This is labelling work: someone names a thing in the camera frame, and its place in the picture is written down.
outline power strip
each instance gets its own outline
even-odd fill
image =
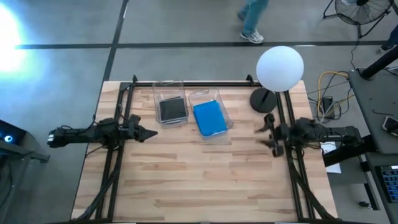
[[[323,107],[323,110],[325,111],[325,113],[326,113],[326,110],[330,107],[330,105],[333,103],[333,97],[323,97],[322,98],[322,107]],[[330,108],[330,110],[329,110],[329,115],[328,116],[326,116],[325,118],[328,118],[328,119],[333,119],[333,118],[335,118],[335,107],[334,106],[332,106],[331,108]]]

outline white spherical lamp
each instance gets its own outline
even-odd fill
[[[276,106],[276,97],[271,91],[281,92],[293,88],[303,76],[304,61],[291,47],[273,47],[261,55],[256,73],[264,88],[252,93],[250,104],[257,112],[268,113]]]

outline concrete floor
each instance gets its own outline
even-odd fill
[[[16,25],[0,24],[0,29],[8,29],[2,32],[2,43],[10,40],[12,44],[36,48],[0,51],[0,95],[8,99],[1,104],[0,119],[30,131],[51,154],[48,164],[33,162],[30,165],[9,212],[8,223],[48,223],[70,218],[86,145],[49,149],[45,142],[48,132],[62,124],[89,125],[104,74],[109,73],[110,80],[131,80],[133,75],[140,80],[242,80],[247,74],[255,74],[257,59],[269,48],[117,49],[113,66],[106,69],[108,62],[112,65],[113,54],[109,54],[112,50],[88,47],[95,47],[90,44],[109,44],[110,47],[122,3],[123,0],[0,1],[0,12],[1,7],[6,8]],[[116,40],[123,44],[241,42],[241,24],[236,19],[236,11],[243,3],[238,0],[130,0],[120,39]],[[271,0],[258,26],[268,45],[287,42],[300,52],[305,62],[303,80],[307,92],[317,89],[322,72],[352,69],[349,61],[356,28],[339,18],[322,20],[327,3],[327,0]],[[367,67],[380,57],[375,51],[388,38],[396,21],[397,15],[392,11],[361,40],[370,41],[367,42],[370,45],[360,45],[354,51],[356,67]],[[300,42],[325,46],[295,46]],[[82,45],[79,49],[62,49],[69,48],[68,44]],[[322,81],[323,86],[327,81],[328,78]],[[337,77],[333,83],[342,81]],[[328,90],[328,95],[344,98],[341,93],[348,88],[348,84],[336,86]],[[350,100],[349,113],[339,121],[328,123],[328,126],[346,125],[356,126],[363,135],[368,133],[355,99]],[[383,210],[357,206],[359,201],[367,200],[362,185],[331,184],[340,218],[389,223]]]

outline transparent bin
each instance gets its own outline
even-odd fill
[[[182,81],[162,81],[152,85],[156,121],[165,128],[188,123],[187,98]]]
[[[218,89],[196,91],[188,99],[203,138],[225,134],[232,128],[233,122],[226,112]]]

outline blue object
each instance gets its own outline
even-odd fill
[[[200,133],[205,137],[221,134],[228,129],[221,106],[216,100],[193,106],[193,115]]]

